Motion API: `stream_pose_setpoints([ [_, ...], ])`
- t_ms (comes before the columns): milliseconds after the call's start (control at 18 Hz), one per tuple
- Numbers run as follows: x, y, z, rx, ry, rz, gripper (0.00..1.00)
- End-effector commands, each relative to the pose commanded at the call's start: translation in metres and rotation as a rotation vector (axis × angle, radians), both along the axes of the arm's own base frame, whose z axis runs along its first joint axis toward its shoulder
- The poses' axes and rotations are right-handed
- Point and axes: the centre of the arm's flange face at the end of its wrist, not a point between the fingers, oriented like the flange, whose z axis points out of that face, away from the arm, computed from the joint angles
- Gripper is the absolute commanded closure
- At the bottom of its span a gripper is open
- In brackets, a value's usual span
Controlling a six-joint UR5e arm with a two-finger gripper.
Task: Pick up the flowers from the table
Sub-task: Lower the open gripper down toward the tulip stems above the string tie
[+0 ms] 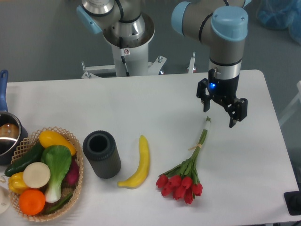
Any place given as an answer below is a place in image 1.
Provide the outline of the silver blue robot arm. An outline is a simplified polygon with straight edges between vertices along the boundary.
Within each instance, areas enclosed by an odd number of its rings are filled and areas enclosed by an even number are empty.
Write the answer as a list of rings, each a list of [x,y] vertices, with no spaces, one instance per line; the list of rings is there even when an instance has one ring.
[[[209,47],[208,77],[198,83],[197,97],[204,111],[211,101],[222,106],[230,116],[230,127],[247,116],[248,101],[236,96],[248,33],[247,4],[246,0],[183,1],[171,16],[177,33]],[[118,77],[150,74],[148,44],[155,29],[139,0],[84,0],[76,12],[90,32],[102,33],[111,45]]]

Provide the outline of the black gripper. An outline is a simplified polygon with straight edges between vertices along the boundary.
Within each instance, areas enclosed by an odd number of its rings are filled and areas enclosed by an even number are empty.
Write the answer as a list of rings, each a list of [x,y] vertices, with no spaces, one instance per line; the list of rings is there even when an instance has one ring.
[[[230,116],[230,128],[247,116],[248,100],[236,96],[238,81],[239,75],[227,80],[218,79],[217,70],[212,68],[208,71],[208,79],[202,79],[197,87],[196,96],[203,103],[203,111],[207,112],[210,109],[211,98],[214,102],[222,104]]]

